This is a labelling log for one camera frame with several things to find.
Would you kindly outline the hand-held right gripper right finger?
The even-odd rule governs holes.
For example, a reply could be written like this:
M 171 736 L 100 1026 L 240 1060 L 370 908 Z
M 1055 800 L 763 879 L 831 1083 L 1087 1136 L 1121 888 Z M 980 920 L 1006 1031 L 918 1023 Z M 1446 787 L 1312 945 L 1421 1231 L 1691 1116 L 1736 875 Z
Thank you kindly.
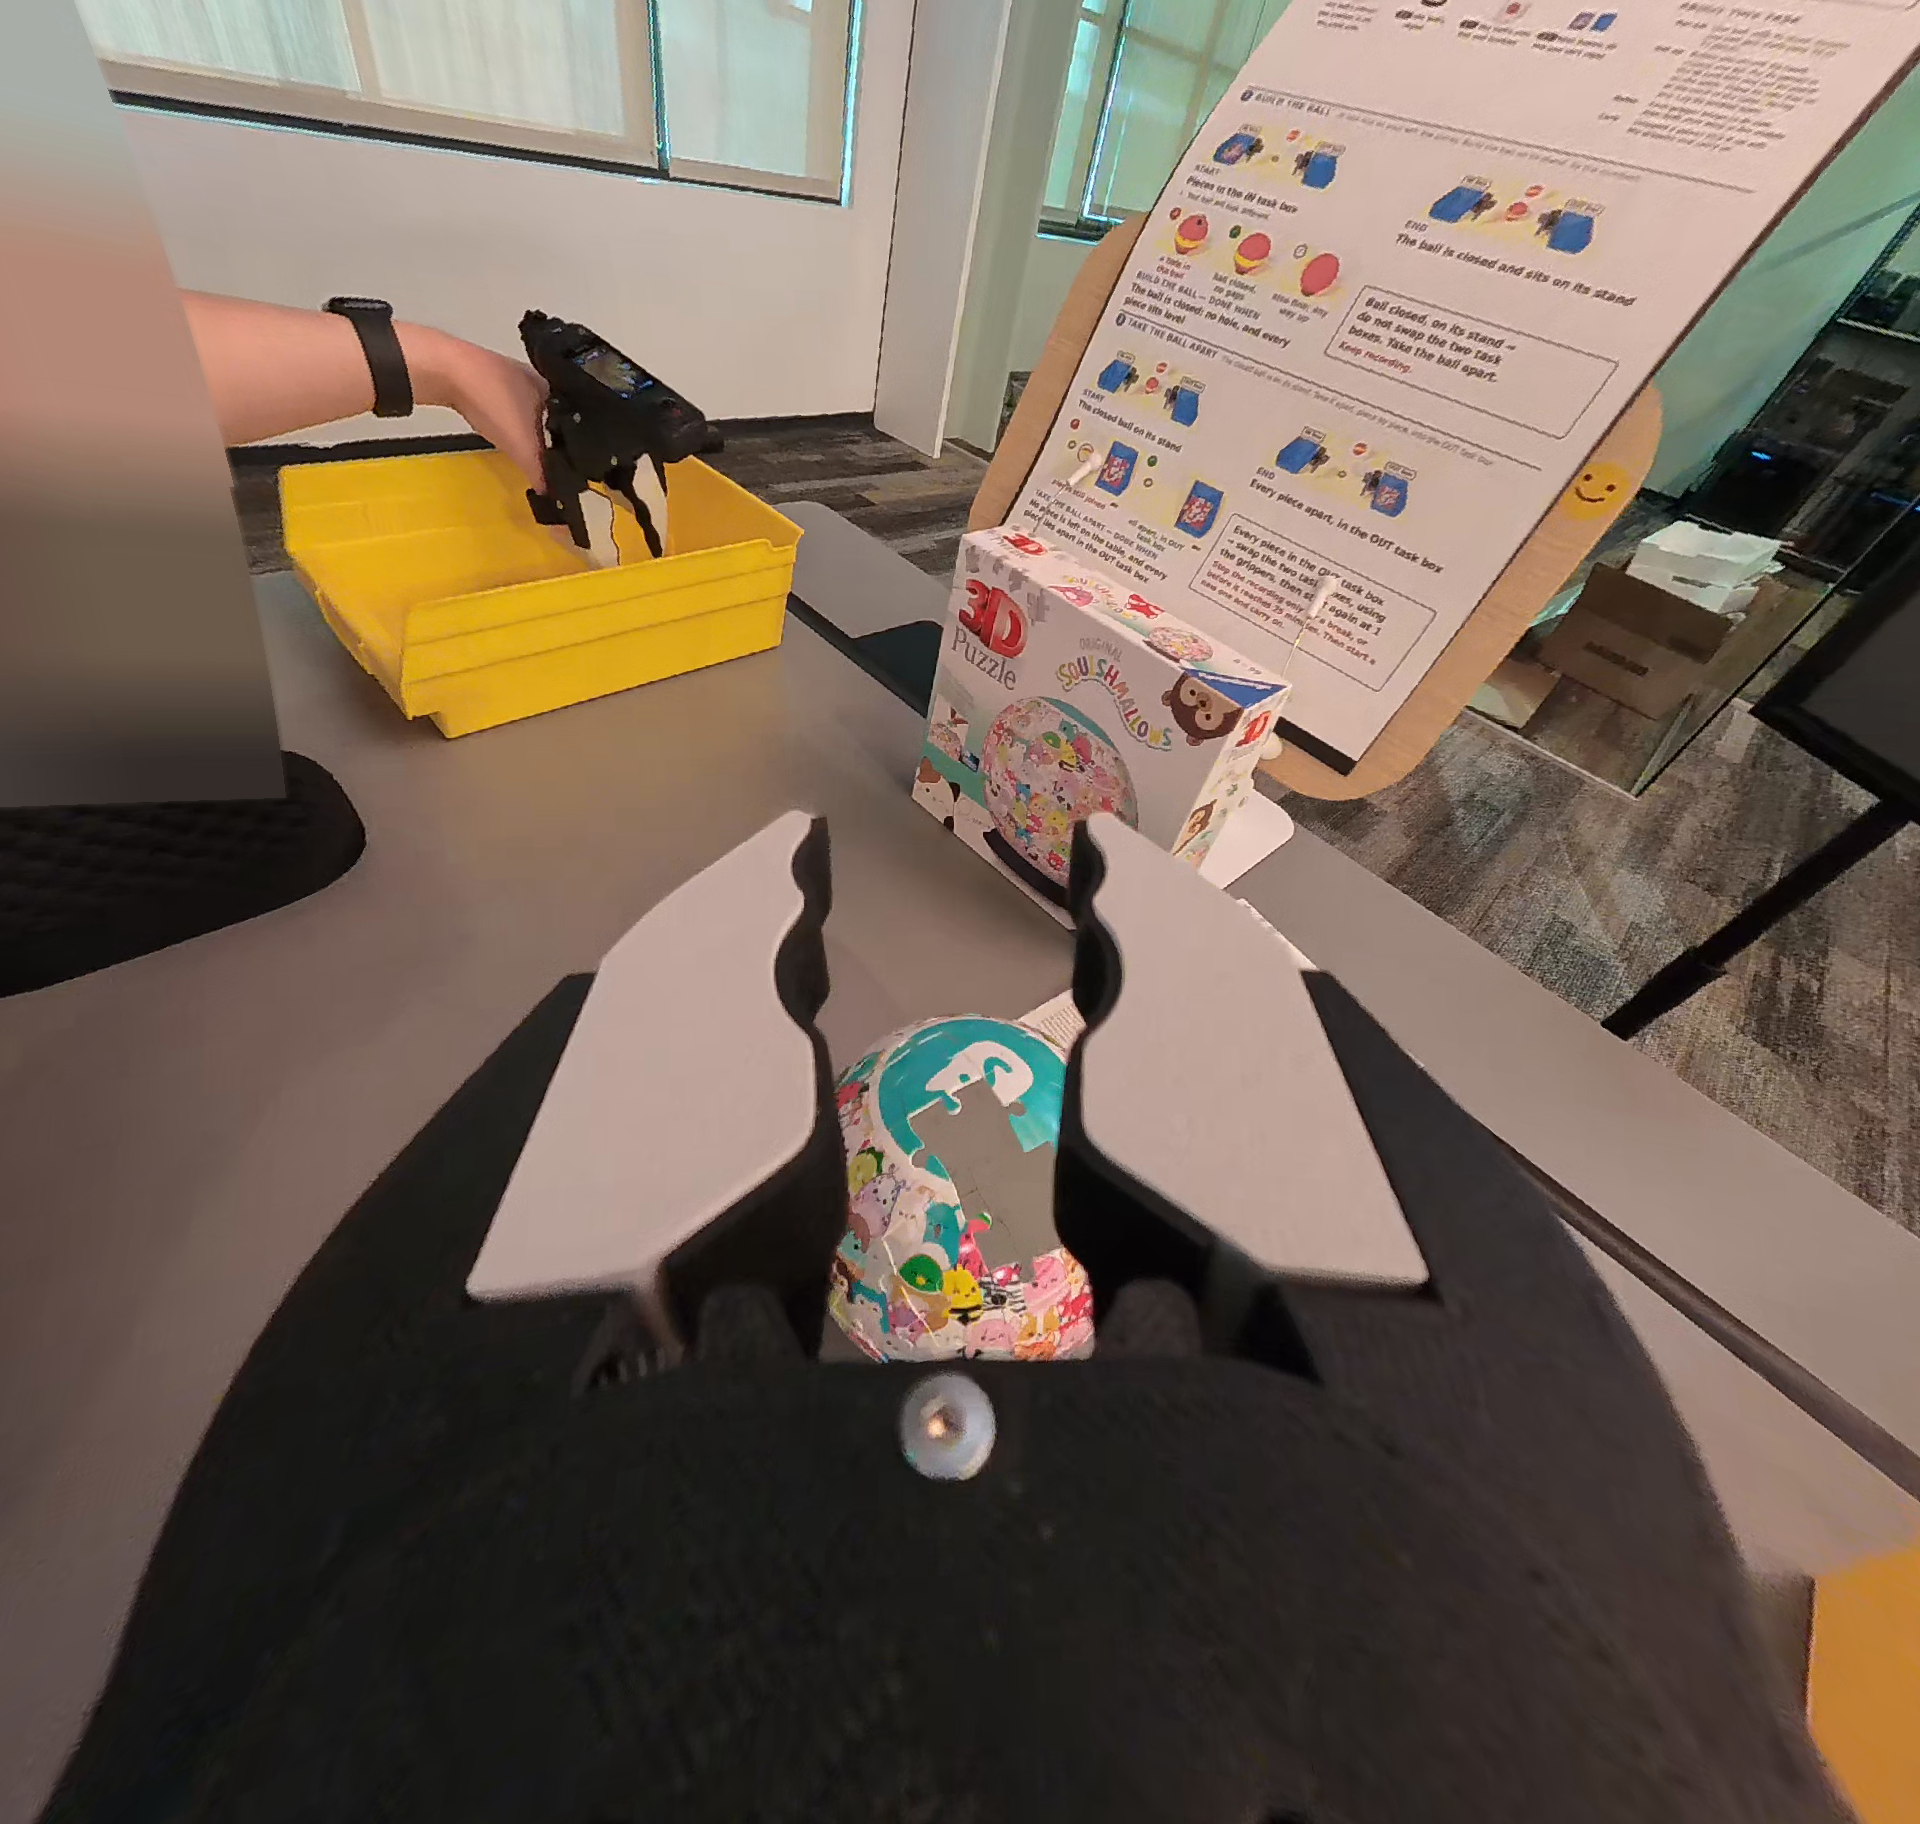
M 1075 831 L 1068 908 L 1055 1223 L 1095 1295 L 1427 1287 L 1303 954 L 1110 813 Z

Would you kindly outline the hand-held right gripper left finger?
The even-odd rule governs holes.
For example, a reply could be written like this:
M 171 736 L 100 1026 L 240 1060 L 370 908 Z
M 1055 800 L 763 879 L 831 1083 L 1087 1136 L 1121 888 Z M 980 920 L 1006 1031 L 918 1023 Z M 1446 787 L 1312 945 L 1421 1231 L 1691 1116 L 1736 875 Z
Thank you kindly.
M 787 810 L 612 943 L 470 1266 L 476 1301 L 824 1299 L 843 1222 L 830 908 L 826 823 Z

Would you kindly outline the yellow plastic bin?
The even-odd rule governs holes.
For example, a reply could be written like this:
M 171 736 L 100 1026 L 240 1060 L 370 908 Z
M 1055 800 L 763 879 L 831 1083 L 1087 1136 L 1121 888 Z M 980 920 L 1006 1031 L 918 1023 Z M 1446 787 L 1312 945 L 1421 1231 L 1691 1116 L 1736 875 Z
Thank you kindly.
M 1861 1821 L 1918 1819 L 1918 1547 L 1814 1582 L 1808 1726 Z
M 350 656 L 445 738 L 779 646 L 800 523 L 704 461 L 667 467 L 654 560 L 615 507 L 597 563 L 488 448 L 282 467 L 285 553 Z

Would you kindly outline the colourful puzzle ball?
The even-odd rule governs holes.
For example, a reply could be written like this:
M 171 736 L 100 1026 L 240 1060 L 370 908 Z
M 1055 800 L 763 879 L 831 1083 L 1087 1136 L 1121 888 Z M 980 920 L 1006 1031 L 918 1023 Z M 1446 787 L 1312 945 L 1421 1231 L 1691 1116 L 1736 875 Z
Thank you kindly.
M 1066 1054 L 1028 1020 L 899 1029 L 838 1073 L 846 1223 L 826 1311 L 873 1364 L 1073 1360 L 1095 1295 L 1055 1225 Z

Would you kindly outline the person's left forearm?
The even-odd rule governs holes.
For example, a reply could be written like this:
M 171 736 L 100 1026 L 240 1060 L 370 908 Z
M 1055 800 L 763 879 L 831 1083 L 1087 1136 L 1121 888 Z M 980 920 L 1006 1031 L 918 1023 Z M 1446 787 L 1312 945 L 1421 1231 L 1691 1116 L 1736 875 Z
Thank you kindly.
M 324 311 L 179 290 L 187 324 L 227 444 L 372 416 L 354 327 Z M 397 321 L 415 400 L 457 411 L 463 359 L 477 351 L 445 332 Z

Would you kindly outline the puzzle ball cardboard box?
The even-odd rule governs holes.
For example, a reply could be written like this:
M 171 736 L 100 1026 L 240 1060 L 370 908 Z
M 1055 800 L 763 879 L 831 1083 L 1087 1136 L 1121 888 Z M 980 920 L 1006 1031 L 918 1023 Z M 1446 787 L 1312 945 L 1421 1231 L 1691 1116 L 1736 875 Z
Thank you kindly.
M 912 800 L 1068 922 L 1075 830 L 1108 813 L 1212 864 L 1255 798 L 1289 685 L 1059 546 L 1016 529 L 957 551 Z

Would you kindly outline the person's left hand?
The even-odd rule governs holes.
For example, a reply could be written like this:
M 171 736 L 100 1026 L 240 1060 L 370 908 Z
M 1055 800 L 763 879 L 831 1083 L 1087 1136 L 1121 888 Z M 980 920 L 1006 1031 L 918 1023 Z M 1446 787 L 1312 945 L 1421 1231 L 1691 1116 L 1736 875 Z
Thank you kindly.
M 546 493 L 543 408 L 546 385 L 525 363 L 483 347 L 463 359 L 455 409 L 538 496 Z

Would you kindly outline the black wristwatch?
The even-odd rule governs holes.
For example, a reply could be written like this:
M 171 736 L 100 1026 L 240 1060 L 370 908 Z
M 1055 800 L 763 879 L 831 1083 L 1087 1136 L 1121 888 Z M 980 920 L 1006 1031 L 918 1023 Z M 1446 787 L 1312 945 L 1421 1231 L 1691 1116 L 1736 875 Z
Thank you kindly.
M 415 388 L 390 300 L 332 296 L 324 313 L 354 327 L 372 388 L 372 417 L 405 419 L 415 408 Z

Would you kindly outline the white board base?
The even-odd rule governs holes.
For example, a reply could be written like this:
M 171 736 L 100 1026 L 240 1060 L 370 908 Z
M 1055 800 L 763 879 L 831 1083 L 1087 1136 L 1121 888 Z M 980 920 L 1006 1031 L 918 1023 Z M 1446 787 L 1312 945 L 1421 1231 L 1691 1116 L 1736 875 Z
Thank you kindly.
M 1200 876 L 1227 888 L 1280 850 L 1295 831 L 1295 820 L 1281 802 L 1247 787 L 1216 807 L 1180 852 Z

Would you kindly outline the window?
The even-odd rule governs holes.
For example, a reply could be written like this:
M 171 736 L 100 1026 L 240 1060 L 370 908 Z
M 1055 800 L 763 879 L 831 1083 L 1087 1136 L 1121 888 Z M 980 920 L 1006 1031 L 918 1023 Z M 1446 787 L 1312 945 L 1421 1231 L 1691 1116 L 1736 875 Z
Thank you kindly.
M 125 105 L 843 203 L 860 0 L 76 0 Z
M 1161 190 L 1291 0 L 1080 0 L 1040 235 L 1090 243 Z

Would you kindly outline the black mesh pad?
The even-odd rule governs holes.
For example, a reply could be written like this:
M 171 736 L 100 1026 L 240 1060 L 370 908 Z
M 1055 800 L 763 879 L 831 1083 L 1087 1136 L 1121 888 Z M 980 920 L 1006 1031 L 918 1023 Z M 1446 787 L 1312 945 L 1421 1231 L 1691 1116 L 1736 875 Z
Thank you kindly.
M 324 892 L 366 830 L 338 780 L 282 754 L 277 800 L 2 813 L 2 995 L 107 970 Z

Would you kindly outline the brown cardboard box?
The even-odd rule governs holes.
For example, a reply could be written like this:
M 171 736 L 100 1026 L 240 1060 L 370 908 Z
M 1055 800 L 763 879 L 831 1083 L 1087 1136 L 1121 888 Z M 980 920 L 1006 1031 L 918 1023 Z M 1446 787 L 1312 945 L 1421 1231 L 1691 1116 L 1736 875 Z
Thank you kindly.
M 1717 613 L 1674 592 L 1597 563 L 1573 606 L 1541 643 L 1554 673 L 1644 717 L 1665 717 L 1701 691 L 1736 678 L 1798 592 L 1761 579 L 1739 613 Z

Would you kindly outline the white box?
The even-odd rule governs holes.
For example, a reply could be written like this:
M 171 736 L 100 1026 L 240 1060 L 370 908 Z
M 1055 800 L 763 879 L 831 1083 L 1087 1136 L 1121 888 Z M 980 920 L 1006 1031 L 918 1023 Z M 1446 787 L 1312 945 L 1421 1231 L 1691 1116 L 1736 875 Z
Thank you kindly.
M 1676 520 L 1635 544 L 1627 576 L 1701 608 L 1724 613 L 1778 566 L 1778 544 L 1746 531 Z

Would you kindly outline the instruction board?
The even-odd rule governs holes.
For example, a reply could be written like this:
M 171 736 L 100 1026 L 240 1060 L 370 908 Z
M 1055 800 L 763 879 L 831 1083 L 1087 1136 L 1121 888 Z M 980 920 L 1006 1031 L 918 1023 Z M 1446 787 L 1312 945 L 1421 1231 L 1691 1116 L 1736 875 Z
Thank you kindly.
M 1356 774 L 1914 59 L 1915 0 L 1295 0 L 1008 527 L 1276 673 L 1272 736 Z

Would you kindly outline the black stand frame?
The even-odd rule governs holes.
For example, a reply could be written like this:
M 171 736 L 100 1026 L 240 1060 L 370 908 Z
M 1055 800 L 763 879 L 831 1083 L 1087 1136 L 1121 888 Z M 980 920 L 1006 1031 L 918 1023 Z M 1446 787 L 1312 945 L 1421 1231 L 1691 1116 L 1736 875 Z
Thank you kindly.
M 1918 563 L 1872 584 L 1752 713 L 1871 802 L 1711 936 L 1627 997 L 1603 1020 L 1621 1042 L 1696 997 L 1768 931 L 1918 823 Z

